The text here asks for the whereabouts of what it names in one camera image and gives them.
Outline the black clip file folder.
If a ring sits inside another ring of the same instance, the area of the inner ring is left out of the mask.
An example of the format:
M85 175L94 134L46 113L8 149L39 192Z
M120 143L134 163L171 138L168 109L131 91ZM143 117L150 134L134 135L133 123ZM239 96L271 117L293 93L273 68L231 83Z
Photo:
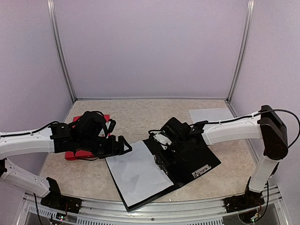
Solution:
M145 145L150 150L150 152L152 153L153 156L162 150L162 147L154 140L146 139L146 140L143 140L143 142L145 143ZM120 195L120 191L116 187L117 191L121 197L121 200L126 208L126 211L136 210L136 209L144 206L145 204L148 204L148 203L150 203L166 194L169 194L170 192L177 190L177 189L185 186L186 184L196 180L193 177L192 172L200 169L201 167L203 167L205 165L210 165L211 169L209 171L211 171L212 169L214 169L221 163L220 160L214 155L214 153L207 146L197 147L197 153L199 154L199 157L196 160L196 167L191 168L191 167L185 167L185 166L182 167L182 166L176 166L176 165L167 167L166 169L169 172L169 174L167 176L173 182L173 186L156 194L154 197L150 197L150 198L146 199L140 205L137 205L132 208L128 208L125 205L124 200L122 199L122 197Z

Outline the red clip file folder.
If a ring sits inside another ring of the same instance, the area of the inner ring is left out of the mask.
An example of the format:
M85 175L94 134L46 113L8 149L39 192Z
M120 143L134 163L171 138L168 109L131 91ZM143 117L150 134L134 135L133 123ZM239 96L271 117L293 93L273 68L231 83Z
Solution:
M73 117L73 121L72 122L76 122L77 120L79 120L81 116L75 116ZM109 121L109 119L111 118L109 114L104 114L104 118L106 120L106 122ZM101 137L104 137L105 134L104 134L104 131L101 131L99 133L99 135ZM88 151L85 151L85 150L77 150L77 152L74 154L73 152L71 151L68 151L65 153L65 157L64 157L66 160L79 160L79 159L84 159L84 160L88 160L88 161L94 161L96 160L97 158L91 153L91 152L88 152Z

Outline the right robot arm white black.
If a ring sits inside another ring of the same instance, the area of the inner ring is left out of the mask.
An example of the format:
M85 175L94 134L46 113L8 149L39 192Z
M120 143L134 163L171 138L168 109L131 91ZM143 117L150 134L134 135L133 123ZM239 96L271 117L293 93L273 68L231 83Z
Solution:
M184 123L177 131L167 126L159 131L151 131L150 135L164 150L176 143L184 144L192 137L204 141L206 146L227 141L261 139L264 144L263 154L250 177L247 186L249 190L240 197L240 204L244 208L250 208L257 202L257 193L263 190L276 166L288 153L286 125L276 110L268 105L263 105L257 112L234 119Z

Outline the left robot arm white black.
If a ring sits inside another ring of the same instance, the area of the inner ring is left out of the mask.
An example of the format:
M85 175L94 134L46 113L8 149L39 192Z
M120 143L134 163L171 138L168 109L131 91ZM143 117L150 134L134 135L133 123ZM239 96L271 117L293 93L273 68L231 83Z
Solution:
M66 199L56 180L41 178L13 164L9 157L31 153L90 152L95 160L132 151L123 136L112 135L116 121L106 120L99 111L86 111L76 121L53 121L42 128L0 134L0 179L24 188L53 207L62 208Z

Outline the blank white paper sheet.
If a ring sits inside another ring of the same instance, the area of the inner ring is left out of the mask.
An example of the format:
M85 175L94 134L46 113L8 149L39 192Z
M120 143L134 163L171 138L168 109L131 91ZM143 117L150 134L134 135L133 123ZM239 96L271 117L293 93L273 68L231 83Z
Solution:
M234 118L230 110L227 108L194 109L189 110L189 114L193 123L203 120L218 121Z

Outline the aluminium frame rail back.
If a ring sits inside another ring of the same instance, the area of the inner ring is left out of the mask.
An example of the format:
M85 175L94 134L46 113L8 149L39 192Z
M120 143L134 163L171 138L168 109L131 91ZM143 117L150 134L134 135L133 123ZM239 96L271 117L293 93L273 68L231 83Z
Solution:
M77 98L77 101L104 101L104 100L220 100L228 101L227 98L210 97L107 97L107 98Z

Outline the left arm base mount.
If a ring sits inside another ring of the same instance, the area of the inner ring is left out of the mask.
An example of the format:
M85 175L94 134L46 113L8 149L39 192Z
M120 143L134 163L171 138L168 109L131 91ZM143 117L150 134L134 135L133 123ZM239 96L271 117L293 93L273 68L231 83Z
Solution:
M82 205L82 199L70 197L51 191L41 199L41 205L52 209L78 214Z

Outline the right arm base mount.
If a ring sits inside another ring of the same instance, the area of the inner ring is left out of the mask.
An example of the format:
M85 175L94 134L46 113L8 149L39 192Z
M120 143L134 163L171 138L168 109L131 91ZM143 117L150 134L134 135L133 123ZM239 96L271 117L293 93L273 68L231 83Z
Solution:
M250 209L265 204L262 193L244 193L234 195L224 199L224 205L227 213Z

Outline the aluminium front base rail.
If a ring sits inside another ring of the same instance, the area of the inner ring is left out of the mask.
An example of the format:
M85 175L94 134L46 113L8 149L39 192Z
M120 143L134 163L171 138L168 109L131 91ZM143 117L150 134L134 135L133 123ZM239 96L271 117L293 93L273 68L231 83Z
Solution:
M44 224L63 225L226 225L241 224L242 211L228 213L223 197L182 202L151 202L127 212L123 202L83 198L78 213L67 214L65 221L56 219L59 210L35 204L31 194L25 194L15 225L29 224L39 215Z

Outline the aluminium frame post left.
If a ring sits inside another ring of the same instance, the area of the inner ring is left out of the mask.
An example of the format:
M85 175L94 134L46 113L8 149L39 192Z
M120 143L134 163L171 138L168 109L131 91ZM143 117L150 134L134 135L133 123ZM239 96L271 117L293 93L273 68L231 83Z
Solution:
M55 3L54 0L47 0L47 8L48 8L48 14L50 18L50 24L52 28L52 34L54 39L54 44L58 56L58 61L62 70L63 78L67 87L67 91L69 94L69 97L71 99L71 102L74 104L77 100L74 87L71 82L71 78L68 72L61 40L60 40L60 34L59 34L59 27L56 17L56 11L55 11Z

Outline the aluminium frame post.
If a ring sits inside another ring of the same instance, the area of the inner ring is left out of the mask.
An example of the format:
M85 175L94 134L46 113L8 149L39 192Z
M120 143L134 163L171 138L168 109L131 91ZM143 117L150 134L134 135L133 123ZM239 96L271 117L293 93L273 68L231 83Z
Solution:
M63 78L67 87L67 91L69 94L69 97L71 99L71 102L74 104L77 100L74 87L71 82L71 78L68 72L61 40L60 40L60 34L59 34L59 27L56 17L56 11L55 11L55 3L54 0L47 0L47 8L48 8L48 14L50 18L50 24L52 28L52 34L54 39L54 44L58 56L58 61L62 70Z
M247 44L248 44L248 39L249 39L249 34L251 31L251 25L252 25L252 19L253 19L253 13L254 13L254 6L255 6L255 1L254 0L248 0L247 1L247 11L246 11L246 18L244 22L244 28L243 28L243 33L242 33L242 39L241 39L241 44L240 44L240 50L237 58L237 63L234 69L234 74L233 74L233 79L231 82L231 86L229 88L229 92L227 95L227 102L230 104L233 100L234 93L237 88L238 84L238 79L240 77L240 73L242 70L242 65L243 61L245 58L245 54L247 51Z

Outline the aluminium frame post right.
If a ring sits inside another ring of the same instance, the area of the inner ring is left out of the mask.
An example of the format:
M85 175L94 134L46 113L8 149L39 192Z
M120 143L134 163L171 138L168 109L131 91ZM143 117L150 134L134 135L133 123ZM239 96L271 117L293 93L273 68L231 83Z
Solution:
M234 69L234 74L233 74L233 79L231 82L231 86L229 88L229 92L227 95L227 102L230 104L233 100L234 93L237 88L238 84L238 79L240 77L240 73L242 70L242 65L243 61L245 58L245 54L247 51L247 44L248 44L248 39L249 39L249 34L251 31L251 25L252 25L252 19L253 19L253 13L254 13L254 6L255 6L255 1L254 0L248 0L247 1L247 11L246 11L246 18L244 22L244 28L243 28L243 33L242 33L242 39L241 39L241 44L240 44L240 50L237 58L237 63Z

